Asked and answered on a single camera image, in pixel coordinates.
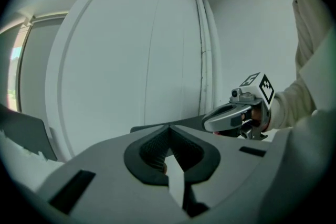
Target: black slot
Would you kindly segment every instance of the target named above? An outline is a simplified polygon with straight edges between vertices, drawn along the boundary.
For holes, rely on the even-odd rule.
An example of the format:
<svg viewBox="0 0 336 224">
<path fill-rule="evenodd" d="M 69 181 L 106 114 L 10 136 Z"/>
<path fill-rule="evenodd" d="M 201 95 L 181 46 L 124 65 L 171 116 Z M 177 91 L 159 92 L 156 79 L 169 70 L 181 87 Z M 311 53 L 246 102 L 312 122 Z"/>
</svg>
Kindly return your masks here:
<svg viewBox="0 0 336 224">
<path fill-rule="evenodd" d="M 206 204 L 196 201 L 190 184 L 184 185 L 182 209 L 192 218 L 209 210 Z"/>
<path fill-rule="evenodd" d="M 251 148 L 247 146 L 243 146 L 239 150 L 242 152 L 251 154 L 251 155 L 259 156 L 259 157 L 263 157 L 266 154 L 266 151 L 257 150 L 256 148 Z"/>
<path fill-rule="evenodd" d="M 59 211 L 69 214 L 80 196 L 96 174 L 81 170 L 79 171 L 55 196 L 49 203 Z"/>
</svg>

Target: white device housing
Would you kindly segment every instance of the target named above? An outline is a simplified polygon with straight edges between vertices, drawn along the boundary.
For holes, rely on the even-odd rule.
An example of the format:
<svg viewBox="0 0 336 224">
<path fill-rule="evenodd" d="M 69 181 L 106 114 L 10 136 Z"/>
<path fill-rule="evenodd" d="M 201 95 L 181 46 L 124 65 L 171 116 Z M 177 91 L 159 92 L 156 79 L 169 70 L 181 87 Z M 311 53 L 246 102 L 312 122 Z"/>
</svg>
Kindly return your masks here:
<svg viewBox="0 0 336 224">
<path fill-rule="evenodd" d="M 262 98 L 267 108 L 270 109 L 275 91 L 265 73 L 259 72 L 249 75 L 239 88 L 242 93 L 249 92 L 254 94 L 256 98 Z"/>
</svg>

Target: person's arm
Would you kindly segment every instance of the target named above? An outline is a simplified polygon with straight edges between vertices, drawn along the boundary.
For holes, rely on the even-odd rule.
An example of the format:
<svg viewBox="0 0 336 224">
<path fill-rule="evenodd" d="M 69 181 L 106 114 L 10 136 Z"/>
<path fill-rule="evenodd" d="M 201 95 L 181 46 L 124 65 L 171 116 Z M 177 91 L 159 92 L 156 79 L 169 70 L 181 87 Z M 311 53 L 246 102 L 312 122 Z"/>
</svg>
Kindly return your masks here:
<svg viewBox="0 0 336 224">
<path fill-rule="evenodd" d="M 312 41 L 295 0 L 293 10 L 299 39 L 295 57 L 297 79 L 283 92 L 275 94 L 271 106 L 271 119 L 265 131 L 293 126 L 301 118 L 311 115 L 315 110 L 315 104 L 299 75 L 300 69 L 313 55 Z"/>
</svg>

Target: white wall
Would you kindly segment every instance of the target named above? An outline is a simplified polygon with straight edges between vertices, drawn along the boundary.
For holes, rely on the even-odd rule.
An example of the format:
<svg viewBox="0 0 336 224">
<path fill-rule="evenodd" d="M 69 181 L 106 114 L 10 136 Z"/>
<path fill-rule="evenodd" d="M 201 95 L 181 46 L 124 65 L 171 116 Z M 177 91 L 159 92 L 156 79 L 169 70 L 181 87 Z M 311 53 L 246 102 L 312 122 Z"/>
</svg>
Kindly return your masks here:
<svg viewBox="0 0 336 224">
<path fill-rule="evenodd" d="M 10 9 L 42 1 L 13 0 Z M 135 125 L 198 115 L 199 28 L 195 0 L 92 0 L 56 67 L 63 127 L 50 127 L 76 155 Z"/>
<path fill-rule="evenodd" d="M 210 4 L 221 43 L 223 103 L 231 89 L 256 72 L 265 72 L 276 91 L 295 80 L 298 37 L 292 0 L 210 0 Z"/>
</svg>

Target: white sleeve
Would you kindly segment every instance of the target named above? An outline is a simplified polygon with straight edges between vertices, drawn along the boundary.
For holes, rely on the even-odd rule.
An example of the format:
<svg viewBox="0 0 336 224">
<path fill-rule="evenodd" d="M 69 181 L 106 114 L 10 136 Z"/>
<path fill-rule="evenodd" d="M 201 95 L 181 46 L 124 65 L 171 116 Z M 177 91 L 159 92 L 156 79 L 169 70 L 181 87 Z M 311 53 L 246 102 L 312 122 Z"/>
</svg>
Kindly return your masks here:
<svg viewBox="0 0 336 224">
<path fill-rule="evenodd" d="M 294 126 L 302 117 L 311 115 L 315 110 L 315 104 L 310 93 L 304 81 L 299 76 L 300 69 L 313 55 L 312 41 L 307 26 L 300 16 L 298 4 L 295 0 L 293 2 L 293 10 L 299 39 L 295 57 L 297 79 L 283 92 L 275 94 L 270 109 L 270 123 L 265 131 Z"/>
</svg>

